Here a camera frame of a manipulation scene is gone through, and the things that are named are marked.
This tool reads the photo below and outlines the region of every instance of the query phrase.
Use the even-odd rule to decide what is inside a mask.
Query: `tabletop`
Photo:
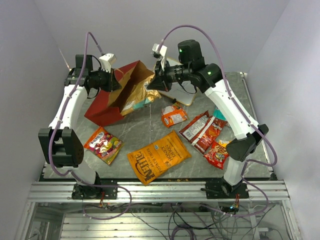
[[[239,101],[243,104],[244,108],[248,113],[255,117],[246,82],[242,75],[239,72],[229,72],[226,73],[226,77],[229,81],[230,87],[238,97]],[[82,144],[84,144],[99,127],[84,117],[84,114],[92,101],[92,99],[87,99],[84,102],[76,125],[77,127],[75,132]],[[155,142],[169,134],[172,130],[175,130],[179,135],[179,130],[186,126],[195,116],[205,112],[206,110],[208,110],[212,115],[215,109],[215,104],[207,98],[205,94],[198,91],[194,98],[194,102],[190,106],[183,106],[187,112],[189,120],[167,128],[161,123],[161,110],[171,104],[172,99],[162,96],[162,98],[156,99],[151,104],[129,113],[123,120],[105,127],[108,132],[124,142],[122,149],[119,151],[119,154],[111,165],[104,163],[89,150],[84,151],[84,161],[86,161],[93,170],[97,171],[101,178],[138,179],[128,161],[128,153]],[[199,153],[181,135],[179,135],[179,137],[192,157],[171,167],[159,178],[220,178],[224,175],[228,162],[224,164],[224,170],[212,166],[207,162],[202,154]],[[234,135],[231,128],[225,126],[222,129],[218,140],[232,140],[233,138]],[[262,162],[268,161],[268,155],[264,144],[259,144],[257,146],[256,151],[252,154],[252,158]],[[45,179],[59,178],[47,163],[44,165],[43,173],[43,177]],[[270,169],[267,166],[250,162],[245,171],[245,177],[268,178],[270,177]]]

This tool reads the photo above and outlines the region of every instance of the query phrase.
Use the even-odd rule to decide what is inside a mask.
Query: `slatted surface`
[[[206,225],[213,223],[210,212],[197,212]],[[93,213],[93,217],[107,218],[116,215],[116,213]],[[169,240],[168,222],[171,213],[134,213],[149,225],[159,229]],[[204,224],[192,212],[182,212],[180,215],[190,225],[202,228]],[[178,224],[183,221],[176,215],[175,220]],[[228,220],[228,230],[232,232],[234,218]],[[171,219],[170,233],[176,226]],[[240,240],[243,235],[250,229],[251,223],[243,218],[236,220],[238,231],[233,234],[232,240]],[[223,222],[223,226],[227,226],[227,221]],[[211,230],[217,237],[220,236],[217,229]],[[207,230],[194,230],[197,240],[205,240],[212,237]],[[252,239],[252,231],[246,235],[243,240]],[[186,231],[181,230],[176,234],[175,240],[188,240],[189,235]],[[65,215],[62,232],[62,240],[164,240],[165,238],[157,230],[152,229],[140,219],[134,217],[130,213],[111,219],[111,220],[95,220],[84,217],[81,213],[69,213]]]
[[[289,194],[283,181],[253,181],[262,189],[271,201],[289,200]],[[206,193],[201,191],[205,188],[204,181],[185,182],[151,182],[144,186],[141,182],[118,182],[127,188],[132,195],[132,201],[137,203],[176,203],[176,202],[214,202],[216,199],[207,199]],[[72,200],[71,194],[73,182],[35,182],[32,184],[28,201],[46,203],[84,202],[98,203],[100,200]],[[242,201],[264,201],[265,197],[256,188],[248,185],[249,199]],[[232,202],[234,199],[220,199],[222,202]],[[108,200],[113,203],[129,202],[129,194],[119,188],[117,199]]]

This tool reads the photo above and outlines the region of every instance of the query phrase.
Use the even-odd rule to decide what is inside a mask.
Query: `gray wall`
[[[74,66],[83,49],[86,31],[92,31],[106,52],[118,57],[116,67],[142,60],[152,68],[150,55],[173,27],[193,24],[212,36],[227,71],[248,72],[289,0],[35,0],[62,54]],[[200,42],[208,63],[217,62],[208,41],[193,29],[179,29],[166,45],[177,58],[177,44]],[[94,44],[89,52],[98,54]]]
[[[0,239],[11,240],[44,163],[38,141],[68,70],[32,0],[0,1]]]
[[[304,239],[319,239],[320,2],[291,0],[248,73]]]

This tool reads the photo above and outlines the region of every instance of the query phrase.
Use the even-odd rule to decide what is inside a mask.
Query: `red candy bag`
[[[196,116],[179,133],[200,153],[205,154],[226,124],[224,120],[209,116],[206,111]]]
[[[100,126],[84,144],[106,164],[110,165],[117,156],[123,142]]]
[[[209,152],[204,155],[208,163],[218,169],[224,169],[224,163],[228,156],[229,154],[227,153],[227,150],[215,141],[213,142]]]

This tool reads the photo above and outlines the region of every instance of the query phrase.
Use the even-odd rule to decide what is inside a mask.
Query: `orange chip bag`
[[[84,144],[106,164],[110,165],[117,156],[123,142],[100,126]]]
[[[187,119],[188,116],[186,111],[179,105],[178,102],[172,106],[167,106],[166,108],[162,109],[161,121],[167,128],[175,124],[182,123]]]
[[[147,185],[191,155],[175,131],[127,155],[138,179]]]
[[[224,163],[228,156],[227,150],[216,141],[213,142],[209,152],[204,155],[208,163],[218,169],[224,169]]]

